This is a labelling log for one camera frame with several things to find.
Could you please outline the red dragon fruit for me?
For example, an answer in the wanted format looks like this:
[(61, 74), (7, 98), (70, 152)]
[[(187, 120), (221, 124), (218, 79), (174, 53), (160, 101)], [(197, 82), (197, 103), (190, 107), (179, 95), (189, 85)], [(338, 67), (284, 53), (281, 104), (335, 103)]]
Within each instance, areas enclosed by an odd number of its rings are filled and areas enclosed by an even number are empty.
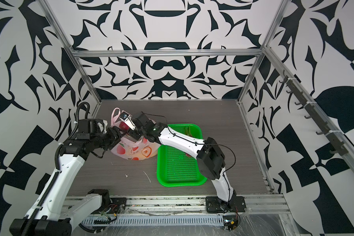
[(189, 136), (189, 137), (194, 137), (194, 135), (191, 133), (191, 127), (190, 126), (185, 126), (184, 127), (184, 135)]

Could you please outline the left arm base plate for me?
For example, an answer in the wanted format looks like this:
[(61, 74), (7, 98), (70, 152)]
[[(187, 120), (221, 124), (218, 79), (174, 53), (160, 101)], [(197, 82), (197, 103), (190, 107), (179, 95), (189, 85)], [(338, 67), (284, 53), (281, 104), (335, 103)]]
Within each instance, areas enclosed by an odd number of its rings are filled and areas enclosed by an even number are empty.
[(126, 210), (126, 197), (115, 197), (111, 198), (111, 203), (109, 204), (108, 208), (106, 209), (106, 213), (109, 214), (118, 214)]

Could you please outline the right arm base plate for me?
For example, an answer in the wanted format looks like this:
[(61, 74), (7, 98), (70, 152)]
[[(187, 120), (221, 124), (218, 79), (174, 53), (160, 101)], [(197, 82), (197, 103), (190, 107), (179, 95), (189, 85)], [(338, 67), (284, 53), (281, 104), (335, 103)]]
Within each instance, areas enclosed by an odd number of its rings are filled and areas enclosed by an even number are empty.
[(220, 200), (218, 197), (207, 196), (205, 198), (206, 211), (208, 213), (245, 212), (247, 208), (243, 196), (233, 196), (229, 203)]

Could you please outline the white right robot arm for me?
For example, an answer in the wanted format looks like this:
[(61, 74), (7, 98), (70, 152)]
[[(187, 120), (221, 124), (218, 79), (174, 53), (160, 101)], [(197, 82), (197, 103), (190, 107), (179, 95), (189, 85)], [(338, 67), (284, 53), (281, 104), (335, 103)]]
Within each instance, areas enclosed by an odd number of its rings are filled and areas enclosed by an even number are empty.
[(176, 148), (196, 159), (199, 172), (211, 180), (216, 190), (214, 203), (218, 205), (218, 209), (211, 210), (207, 207), (206, 211), (210, 213), (238, 211), (237, 194), (227, 178), (225, 155), (221, 150), (222, 145), (213, 138), (209, 137), (204, 140), (189, 137), (173, 130), (167, 124), (155, 123), (143, 112), (137, 113), (135, 116), (122, 112), (120, 120), (129, 127), (129, 130), (143, 136), (151, 143)]

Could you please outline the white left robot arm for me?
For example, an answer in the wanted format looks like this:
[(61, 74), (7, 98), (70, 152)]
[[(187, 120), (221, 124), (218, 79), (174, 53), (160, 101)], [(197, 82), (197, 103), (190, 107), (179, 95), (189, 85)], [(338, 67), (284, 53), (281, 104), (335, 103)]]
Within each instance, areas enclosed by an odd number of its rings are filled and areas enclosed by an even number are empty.
[(13, 236), (69, 236), (91, 213), (112, 203), (107, 189), (93, 189), (62, 213), (65, 198), (88, 156), (96, 149), (114, 148), (126, 134), (101, 119), (85, 117), (75, 123), (73, 132), (56, 150), (54, 172), (39, 198), (22, 219), (14, 219), (10, 225)]

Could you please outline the pink plastic bag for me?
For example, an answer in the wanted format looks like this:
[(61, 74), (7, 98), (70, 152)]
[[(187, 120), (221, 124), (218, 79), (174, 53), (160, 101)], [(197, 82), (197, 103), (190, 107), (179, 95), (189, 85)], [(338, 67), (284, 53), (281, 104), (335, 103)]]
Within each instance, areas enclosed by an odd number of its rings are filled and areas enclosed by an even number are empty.
[(111, 127), (117, 127), (126, 134), (110, 152), (126, 160), (145, 160), (156, 156), (161, 145), (151, 143), (145, 137), (135, 134), (134, 130), (121, 120), (120, 115), (122, 113), (125, 113), (125, 116), (130, 116), (129, 113), (120, 110), (120, 108), (113, 110), (111, 115)]

